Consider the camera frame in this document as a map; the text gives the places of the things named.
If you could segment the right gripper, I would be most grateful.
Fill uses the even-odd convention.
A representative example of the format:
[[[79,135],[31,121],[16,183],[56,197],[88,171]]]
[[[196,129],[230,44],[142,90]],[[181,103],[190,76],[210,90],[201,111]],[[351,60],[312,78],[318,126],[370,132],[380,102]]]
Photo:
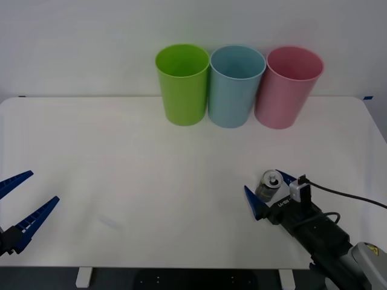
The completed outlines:
[[[296,180],[285,172],[276,169],[281,174],[286,184]],[[246,185],[244,191],[256,221],[268,219],[273,225],[281,225],[292,236],[307,225],[326,220],[322,211],[311,201],[311,187],[304,184],[298,187],[290,187],[290,194],[269,207],[262,202]]]

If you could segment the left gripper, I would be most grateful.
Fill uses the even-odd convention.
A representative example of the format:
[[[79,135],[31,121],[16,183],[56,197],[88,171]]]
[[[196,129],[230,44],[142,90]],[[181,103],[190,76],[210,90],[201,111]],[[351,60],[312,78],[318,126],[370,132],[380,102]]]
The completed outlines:
[[[31,176],[33,172],[29,170],[1,181],[0,199]],[[16,225],[11,226],[8,230],[1,230],[1,256],[5,253],[11,255],[23,252],[59,201],[59,197],[55,196]]]

